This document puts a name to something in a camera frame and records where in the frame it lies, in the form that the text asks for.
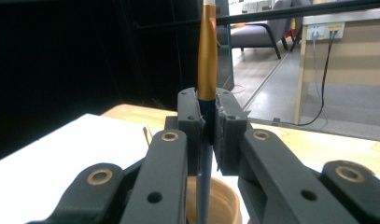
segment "electrical outlet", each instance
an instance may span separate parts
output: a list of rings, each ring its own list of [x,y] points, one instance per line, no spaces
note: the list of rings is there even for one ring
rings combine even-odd
[[[312,34],[318,33],[317,39],[324,39],[324,34],[326,30],[326,24],[313,24],[308,25],[308,31],[306,33],[307,40],[313,40]]]
[[[324,38],[330,39],[330,32],[338,31],[335,34],[334,39],[341,39],[344,36],[344,28],[345,28],[344,22],[327,23],[325,33],[324,33]]]

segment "gray floor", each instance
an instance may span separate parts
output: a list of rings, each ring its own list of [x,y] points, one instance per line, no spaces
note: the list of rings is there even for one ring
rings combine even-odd
[[[247,61],[238,58],[233,60],[235,59],[237,60],[233,68],[235,83],[245,83],[244,89],[252,90],[247,95],[235,94],[244,110],[250,111],[249,117],[266,124],[271,124],[274,119],[293,122],[300,48],[285,54],[282,60],[274,63],[273,68],[259,69],[254,81],[249,81],[254,71],[243,72],[246,70]],[[316,84],[311,85],[301,123],[312,120],[317,115],[320,105]],[[303,127],[279,125],[380,141],[380,87],[327,83],[323,114],[315,122]]]
[[[282,44],[278,44],[282,58],[287,54]],[[232,50],[233,78],[235,87],[232,92],[239,105],[244,106],[256,93],[265,78],[273,73],[281,60],[277,59],[274,49]]]

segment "chair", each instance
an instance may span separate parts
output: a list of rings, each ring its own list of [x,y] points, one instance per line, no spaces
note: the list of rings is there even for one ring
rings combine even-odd
[[[293,7],[303,7],[310,5],[312,5],[310,0],[292,0]],[[295,18],[295,27],[297,29],[297,35],[295,36],[290,51],[293,51],[295,45],[300,43],[301,36],[303,35],[303,17]]]
[[[278,0],[272,10],[291,7],[291,0]],[[276,43],[282,41],[285,49],[289,49],[285,34],[289,32],[290,19],[279,19],[260,23],[249,23],[241,30],[231,34],[231,48],[274,48],[280,59]]]

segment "table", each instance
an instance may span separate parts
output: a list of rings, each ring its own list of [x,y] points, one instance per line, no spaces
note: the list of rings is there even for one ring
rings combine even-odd
[[[161,130],[165,116],[174,115],[174,111],[136,105],[117,105],[103,114],[105,117],[132,122],[145,121],[153,130]],[[380,177],[380,142],[255,123],[252,126],[277,134],[305,165],[321,169],[327,161],[354,161],[368,167]]]

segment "wooden panel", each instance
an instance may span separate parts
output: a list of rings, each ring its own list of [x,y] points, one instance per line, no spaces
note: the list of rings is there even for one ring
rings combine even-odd
[[[306,39],[306,33],[308,31],[308,26],[303,27],[303,37],[302,39]],[[303,105],[306,102],[306,98],[309,90],[309,83],[303,82],[303,63],[305,57],[306,50],[306,42],[303,41],[301,43],[301,58],[300,58],[300,71],[298,75],[298,90],[297,90],[297,104],[295,105],[295,116],[294,123],[299,124],[301,113],[303,111]]]
[[[113,119],[124,119],[134,123],[146,122],[149,127],[162,130],[166,116],[176,116],[174,111],[148,108],[138,105],[117,105],[103,114]]]
[[[303,80],[314,82],[313,43],[306,45]],[[317,41],[317,81],[322,80],[327,54],[328,40]],[[334,40],[331,48],[326,82],[380,86],[380,20],[345,24],[344,37]]]

